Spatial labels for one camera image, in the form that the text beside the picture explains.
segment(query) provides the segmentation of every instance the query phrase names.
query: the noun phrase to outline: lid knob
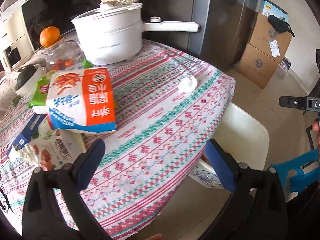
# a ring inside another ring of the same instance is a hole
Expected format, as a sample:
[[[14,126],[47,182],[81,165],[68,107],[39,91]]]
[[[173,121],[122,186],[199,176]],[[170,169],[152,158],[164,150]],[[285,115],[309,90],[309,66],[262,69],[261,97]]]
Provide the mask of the lid knob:
[[[110,4],[110,2],[101,2],[99,3],[99,5],[100,8],[97,10],[97,12],[103,12],[115,7],[114,5]]]
[[[161,18],[158,17],[158,16],[153,16],[153,17],[150,18],[150,22],[159,23],[159,22],[161,22]]]

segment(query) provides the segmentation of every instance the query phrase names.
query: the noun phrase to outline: pot lid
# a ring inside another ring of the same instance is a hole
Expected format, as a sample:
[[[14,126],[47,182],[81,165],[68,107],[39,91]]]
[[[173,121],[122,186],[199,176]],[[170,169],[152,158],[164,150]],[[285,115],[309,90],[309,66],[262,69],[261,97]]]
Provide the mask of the pot lid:
[[[77,17],[73,18],[71,22],[73,23],[74,21],[78,20],[94,20],[96,18],[109,16],[110,14],[121,13],[126,10],[135,10],[139,8],[142,8],[142,3],[139,2],[117,6],[113,6],[109,3],[100,3],[100,8],[80,14]]]

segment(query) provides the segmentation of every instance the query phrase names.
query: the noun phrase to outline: green package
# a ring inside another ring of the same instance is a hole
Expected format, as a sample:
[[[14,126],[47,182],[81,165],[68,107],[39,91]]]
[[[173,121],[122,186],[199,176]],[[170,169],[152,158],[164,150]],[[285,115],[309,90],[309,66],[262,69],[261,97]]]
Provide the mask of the green package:
[[[93,65],[89,61],[87,61],[86,59],[81,59],[80,61],[83,63],[83,68],[92,68],[93,67]]]
[[[43,76],[36,83],[36,92],[29,103],[29,107],[33,106],[45,106],[45,101],[47,100],[48,90],[50,85],[50,79]]]

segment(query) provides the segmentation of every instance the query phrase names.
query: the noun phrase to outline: bowl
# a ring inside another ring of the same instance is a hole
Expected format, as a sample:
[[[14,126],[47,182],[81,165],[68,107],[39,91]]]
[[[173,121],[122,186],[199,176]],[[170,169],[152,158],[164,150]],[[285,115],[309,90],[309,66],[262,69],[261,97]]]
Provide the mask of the bowl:
[[[45,70],[38,64],[38,68],[33,76],[21,87],[16,91],[16,94],[21,96],[22,98],[26,96],[36,85],[36,82],[39,81],[42,76],[45,75]]]
[[[28,103],[32,100],[33,98],[33,95],[35,94],[36,92],[36,86],[33,87],[33,89],[31,89],[23,98],[20,98],[20,102],[22,103]]]

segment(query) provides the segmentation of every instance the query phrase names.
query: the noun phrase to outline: cardboard box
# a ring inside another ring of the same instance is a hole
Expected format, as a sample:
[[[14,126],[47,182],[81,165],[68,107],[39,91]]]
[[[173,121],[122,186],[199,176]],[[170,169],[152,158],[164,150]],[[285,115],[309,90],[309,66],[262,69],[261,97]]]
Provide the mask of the cardboard box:
[[[288,13],[269,0],[261,0],[259,11],[267,17],[274,15],[284,22],[289,22]]]
[[[265,88],[279,63],[254,46],[247,44],[238,72],[261,88]]]
[[[288,73],[289,68],[291,67],[291,61],[286,57],[283,58],[281,63],[279,64],[280,68],[282,68],[286,73]]]
[[[280,64],[287,52],[291,38],[291,33],[278,33],[268,22],[268,17],[258,13],[249,44]]]

